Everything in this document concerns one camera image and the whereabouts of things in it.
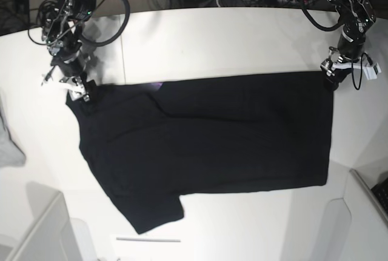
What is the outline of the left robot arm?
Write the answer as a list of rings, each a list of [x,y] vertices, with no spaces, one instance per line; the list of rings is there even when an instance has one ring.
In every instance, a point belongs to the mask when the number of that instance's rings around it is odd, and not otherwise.
[[[360,72],[363,72],[366,70],[365,64],[370,67],[373,65],[373,60],[364,51],[366,33],[376,22],[373,8],[369,0],[327,1],[339,14],[337,23],[331,27],[317,23],[308,12],[305,0],[299,0],[304,15],[317,29],[325,32],[342,29],[338,45],[329,48],[329,55],[320,66],[325,73],[326,88],[335,91],[339,84],[351,75],[354,88],[359,90],[363,77],[360,76],[359,82],[356,83],[354,70],[358,67]]]

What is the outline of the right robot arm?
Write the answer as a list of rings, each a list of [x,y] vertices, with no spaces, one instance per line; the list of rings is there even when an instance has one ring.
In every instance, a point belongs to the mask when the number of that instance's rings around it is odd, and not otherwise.
[[[41,40],[52,60],[50,70],[42,78],[43,87],[65,90],[71,100],[88,102],[96,87],[88,81],[85,71],[90,57],[83,47],[105,47],[115,42],[125,30],[131,8],[128,0],[121,0],[125,17],[118,31],[105,41],[93,41],[83,35],[85,23],[102,5],[97,0],[45,0],[38,8],[35,27],[41,29]]]

